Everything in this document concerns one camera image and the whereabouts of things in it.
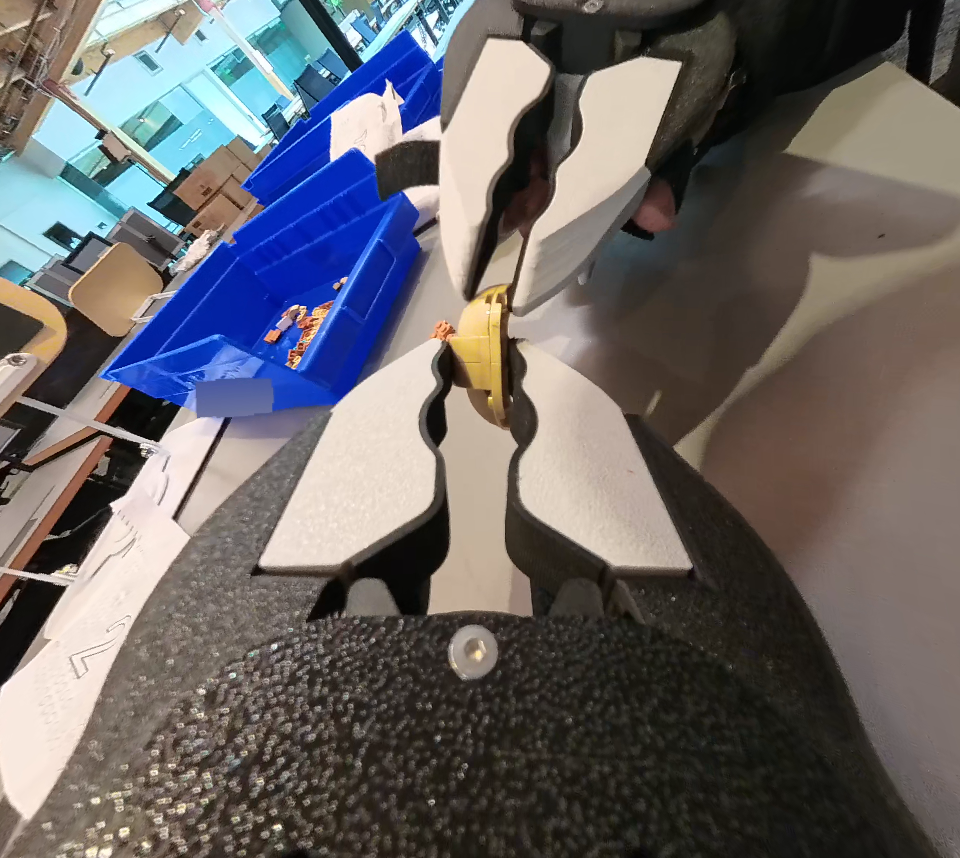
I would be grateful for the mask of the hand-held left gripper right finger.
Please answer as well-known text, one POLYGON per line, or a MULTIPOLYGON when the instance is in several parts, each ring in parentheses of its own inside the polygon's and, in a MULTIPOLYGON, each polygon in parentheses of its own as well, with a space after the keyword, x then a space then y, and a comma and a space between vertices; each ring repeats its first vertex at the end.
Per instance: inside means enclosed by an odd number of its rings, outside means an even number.
POLYGON ((618 404, 526 340, 510 369, 506 549, 531 590, 688 576, 690 553, 618 404))

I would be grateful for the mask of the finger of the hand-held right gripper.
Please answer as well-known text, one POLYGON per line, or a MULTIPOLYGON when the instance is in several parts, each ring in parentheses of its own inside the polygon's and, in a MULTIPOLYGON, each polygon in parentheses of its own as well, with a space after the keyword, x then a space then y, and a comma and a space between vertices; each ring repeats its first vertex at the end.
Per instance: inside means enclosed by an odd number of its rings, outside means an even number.
POLYGON ((681 61, 640 56, 583 79, 571 114, 580 137, 550 162, 550 197, 513 282, 514 315, 534 312, 577 279, 641 203, 682 69, 681 61))
POLYGON ((526 181, 518 128, 543 102, 552 78, 550 64, 530 45, 490 39, 441 132, 439 239, 451 286, 466 301, 474 299, 503 214, 526 181))

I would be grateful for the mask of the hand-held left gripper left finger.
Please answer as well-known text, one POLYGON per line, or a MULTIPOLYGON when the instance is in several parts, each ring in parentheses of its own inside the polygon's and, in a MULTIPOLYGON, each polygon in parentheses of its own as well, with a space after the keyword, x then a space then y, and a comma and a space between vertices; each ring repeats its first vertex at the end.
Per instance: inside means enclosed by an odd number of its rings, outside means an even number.
POLYGON ((427 340, 335 405, 258 561, 273 576, 347 588, 376 579, 399 611, 425 614, 450 551, 440 444, 447 435, 450 344, 427 340))

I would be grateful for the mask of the tan curved brick assembly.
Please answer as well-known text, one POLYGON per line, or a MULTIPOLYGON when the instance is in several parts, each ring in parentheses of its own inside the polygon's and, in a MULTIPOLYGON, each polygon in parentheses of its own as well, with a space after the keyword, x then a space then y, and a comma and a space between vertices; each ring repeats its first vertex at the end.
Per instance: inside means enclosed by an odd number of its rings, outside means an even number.
POLYGON ((487 288, 462 310, 447 340, 454 357, 453 380, 477 411, 502 430, 510 427, 511 315, 508 285, 487 288))

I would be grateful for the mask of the grey desk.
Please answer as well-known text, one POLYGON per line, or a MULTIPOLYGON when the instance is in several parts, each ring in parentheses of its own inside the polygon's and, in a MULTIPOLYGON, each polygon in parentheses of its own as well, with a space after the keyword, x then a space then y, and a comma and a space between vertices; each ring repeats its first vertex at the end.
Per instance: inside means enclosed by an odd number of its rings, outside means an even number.
POLYGON ((750 522, 958 856, 958 108, 874 59, 782 99, 687 195, 512 330, 750 522))

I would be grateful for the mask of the person's right hand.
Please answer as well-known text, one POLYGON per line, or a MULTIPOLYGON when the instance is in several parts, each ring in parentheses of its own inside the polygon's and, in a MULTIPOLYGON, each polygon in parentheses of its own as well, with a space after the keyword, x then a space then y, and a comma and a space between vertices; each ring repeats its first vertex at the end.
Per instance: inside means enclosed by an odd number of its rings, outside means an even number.
POLYGON ((676 226, 677 212, 670 185, 664 179, 654 178, 637 211, 625 226, 625 231, 643 240, 650 240, 676 226))

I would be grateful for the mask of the white crumpled bag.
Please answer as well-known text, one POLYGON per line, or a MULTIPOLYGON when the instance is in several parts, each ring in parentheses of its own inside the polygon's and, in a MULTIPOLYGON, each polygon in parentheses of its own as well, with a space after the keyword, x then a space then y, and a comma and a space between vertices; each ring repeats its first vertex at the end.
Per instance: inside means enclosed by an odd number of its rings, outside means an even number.
POLYGON ((329 160, 351 151, 375 164, 377 157, 399 143, 403 134, 403 97, 386 80, 381 93, 366 93, 337 109, 329 117, 329 160))

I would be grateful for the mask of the pile of tan brown bricks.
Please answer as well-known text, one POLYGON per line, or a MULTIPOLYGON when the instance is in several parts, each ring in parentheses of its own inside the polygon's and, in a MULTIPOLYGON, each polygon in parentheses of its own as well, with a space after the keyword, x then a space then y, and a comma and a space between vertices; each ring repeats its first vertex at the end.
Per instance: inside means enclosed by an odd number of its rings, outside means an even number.
POLYGON ((266 351, 279 353, 281 364, 298 370, 330 315, 334 302, 334 299, 328 300, 312 309, 304 304, 290 306, 262 336, 262 345, 266 351))

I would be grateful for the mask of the blue plastic bin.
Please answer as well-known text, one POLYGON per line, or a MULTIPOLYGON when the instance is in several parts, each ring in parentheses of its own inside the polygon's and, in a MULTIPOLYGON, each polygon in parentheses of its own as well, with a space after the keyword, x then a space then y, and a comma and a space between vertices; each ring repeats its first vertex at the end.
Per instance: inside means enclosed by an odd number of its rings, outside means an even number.
POLYGON ((432 59, 412 34, 402 31, 363 66, 349 74, 279 140, 244 183, 264 207, 330 164, 330 116, 356 96, 381 93, 390 80, 403 97, 403 134, 438 116, 444 59, 432 59))
POLYGON ((420 243, 403 193, 382 200, 351 151, 219 244, 102 375, 191 407, 203 382, 269 380, 273 410, 332 406, 354 388, 402 295, 420 243), (298 367, 262 336, 294 304, 335 300, 298 367))

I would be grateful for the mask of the stack of cardboard boxes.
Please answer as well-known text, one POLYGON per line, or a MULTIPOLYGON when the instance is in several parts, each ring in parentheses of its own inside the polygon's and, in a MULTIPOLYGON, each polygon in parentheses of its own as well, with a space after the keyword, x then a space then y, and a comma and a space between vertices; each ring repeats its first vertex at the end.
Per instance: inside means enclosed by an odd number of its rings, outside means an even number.
POLYGON ((226 231, 230 237, 259 215, 263 206, 244 183, 272 149, 267 144, 253 151, 243 139, 235 138, 192 168, 173 190, 174 200, 189 211, 180 222, 183 231, 195 238, 206 231, 226 231))

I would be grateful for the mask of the white printed paper bag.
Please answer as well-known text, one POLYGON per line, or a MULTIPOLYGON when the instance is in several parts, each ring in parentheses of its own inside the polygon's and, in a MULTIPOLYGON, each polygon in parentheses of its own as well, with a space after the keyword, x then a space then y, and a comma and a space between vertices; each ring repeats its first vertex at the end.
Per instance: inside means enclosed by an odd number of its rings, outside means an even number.
POLYGON ((164 436, 64 589, 41 629, 42 648, 1 692, 4 799, 31 818, 87 728, 114 660, 161 577, 189 541, 174 520, 222 419, 164 436))

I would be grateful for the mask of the light wooden chair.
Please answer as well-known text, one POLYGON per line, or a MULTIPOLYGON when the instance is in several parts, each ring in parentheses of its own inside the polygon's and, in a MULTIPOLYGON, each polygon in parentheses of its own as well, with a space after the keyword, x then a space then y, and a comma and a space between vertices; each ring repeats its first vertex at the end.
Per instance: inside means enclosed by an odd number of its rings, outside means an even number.
POLYGON ((68 301, 105 334, 123 338, 152 318, 154 303, 172 296, 162 291, 158 270, 126 243, 115 243, 68 290, 68 301))

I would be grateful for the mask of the black equipment case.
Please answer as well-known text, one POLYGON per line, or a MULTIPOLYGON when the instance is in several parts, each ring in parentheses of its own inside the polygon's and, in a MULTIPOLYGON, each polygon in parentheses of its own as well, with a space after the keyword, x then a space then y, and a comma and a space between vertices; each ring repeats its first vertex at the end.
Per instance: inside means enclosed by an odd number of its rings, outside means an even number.
POLYGON ((176 261, 186 249, 184 239, 136 208, 127 210, 105 238, 111 244, 128 245, 157 269, 176 261))

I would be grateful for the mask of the black board with wooden rim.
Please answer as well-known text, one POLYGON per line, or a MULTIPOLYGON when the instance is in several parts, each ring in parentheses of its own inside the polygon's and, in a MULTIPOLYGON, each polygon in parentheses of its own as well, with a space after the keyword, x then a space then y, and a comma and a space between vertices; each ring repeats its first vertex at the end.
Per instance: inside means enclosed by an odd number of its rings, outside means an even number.
POLYGON ((42 295, 1 280, 1 416, 24 397, 66 347, 59 307, 42 295))

